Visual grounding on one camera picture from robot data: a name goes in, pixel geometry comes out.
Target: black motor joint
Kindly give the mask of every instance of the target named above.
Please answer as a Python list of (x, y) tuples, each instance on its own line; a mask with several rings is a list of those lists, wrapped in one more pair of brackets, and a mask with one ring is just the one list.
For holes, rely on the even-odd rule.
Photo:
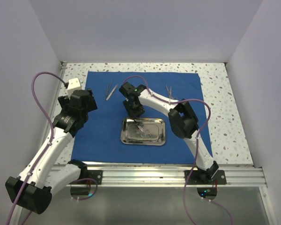
[(171, 130), (179, 138), (191, 138), (199, 128), (198, 117), (189, 102), (177, 104), (170, 109), (168, 117)]
[(199, 176), (202, 181), (205, 183), (210, 183), (214, 181), (214, 176), (218, 172), (219, 166), (216, 161), (212, 164), (207, 170), (201, 170), (198, 168)]
[(58, 101), (62, 109), (54, 118), (53, 126), (70, 132), (72, 137), (88, 120), (88, 113), (97, 109), (91, 89), (75, 90), (70, 98), (62, 96), (58, 98)]
[(124, 83), (119, 91), (127, 99), (123, 101), (124, 107), (128, 115), (132, 118), (140, 117), (145, 109), (139, 101), (139, 96), (141, 92), (146, 89), (146, 86), (139, 85), (137, 88), (131, 85), (130, 83)]

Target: robotic arm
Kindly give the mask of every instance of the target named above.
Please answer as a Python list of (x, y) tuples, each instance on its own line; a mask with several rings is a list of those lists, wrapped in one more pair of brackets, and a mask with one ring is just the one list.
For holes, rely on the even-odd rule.
[(67, 184), (78, 178), (87, 177), (86, 165), (77, 160), (71, 160), (56, 175), (48, 177), (61, 151), (88, 120), (88, 112), (97, 109), (92, 90), (82, 90), (78, 78), (69, 80), (67, 96), (59, 97), (58, 101), (62, 110), (53, 122), (54, 138), (49, 143), (50, 147), (37, 162), (33, 172), (30, 172), (31, 166), (37, 161), (37, 158), (48, 144), (49, 133), (28, 166), (17, 178), (9, 177), (5, 183), (9, 197), (14, 202), (20, 187), (28, 176), (27, 183), (17, 204), (37, 214), (43, 213), (49, 206), (52, 196)]
[[(124, 83), (119, 91), (126, 97), (126, 101), (123, 104), (130, 117), (139, 117), (142, 115), (145, 112), (143, 105), (156, 109), (168, 116), (173, 133), (186, 142), (190, 151), (195, 156), (196, 135), (199, 128), (198, 118), (188, 102), (175, 104), (177, 102), (176, 100), (166, 98), (150, 90), (156, 97), (164, 100), (161, 101), (153, 97), (146, 86), (140, 85), (136, 88), (128, 82)], [(198, 139), (199, 152), (196, 165), (201, 172), (201, 178), (208, 182), (216, 174), (219, 166), (207, 151), (200, 135)]]

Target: speckled countertop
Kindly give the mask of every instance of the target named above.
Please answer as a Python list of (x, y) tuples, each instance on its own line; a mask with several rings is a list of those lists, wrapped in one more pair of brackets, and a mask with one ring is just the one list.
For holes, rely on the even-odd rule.
[[(198, 73), (204, 101), (211, 106), (209, 132), (214, 159), (218, 164), (253, 165), (243, 126), (239, 118), (225, 65), (222, 63), (68, 63), (64, 80), (79, 77), (85, 88), (89, 71), (100, 72), (179, 72)], [(64, 87), (59, 96), (66, 95)], [(57, 103), (54, 116), (61, 108)], [(56, 164), (66, 164), (72, 154), (74, 140), (62, 151)]]

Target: metal extrusion bar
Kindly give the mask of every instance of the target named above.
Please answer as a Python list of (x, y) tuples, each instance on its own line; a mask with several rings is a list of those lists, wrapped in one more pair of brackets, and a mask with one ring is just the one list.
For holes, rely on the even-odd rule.
[(260, 195), (261, 195), (261, 199), (262, 199), (264, 208), (266, 210), (266, 214), (267, 214), (269, 224), (270, 225), (277, 225), (278, 220), (277, 220), (277, 217), (275, 216), (272, 203), (269, 199), (269, 196), (268, 196), (268, 193), (267, 193), (267, 188), (266, 187), (260, 187), (259, 190), (260, 190)]
[[(183, 187), (184, 171), (191, 168), (188, 165), (85, 163), (88, 164), (88, 170), (103, 171), (102, 187)], [(227, 184), (219, 187), (266, 187), (262, 169), (236, 166), (220, 166), (220, 169), (225, 171)]]

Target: glass panel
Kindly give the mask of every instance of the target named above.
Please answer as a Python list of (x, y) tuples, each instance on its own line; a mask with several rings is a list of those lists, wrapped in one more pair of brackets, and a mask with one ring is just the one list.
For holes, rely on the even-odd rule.
[[(182, 188), (99, 187), (92, 198), (71, 200), (63, 189), (41, 215), (32, 214), (27, 225), (189, 225)], [(268, 225), (258, 187), (219, 187), (215, 200), (233, 215), (235, 225)], [(197, 189), (187, 189), (187, 205), (199, 225), (229, 225), (222, 208), (200, 199)]]

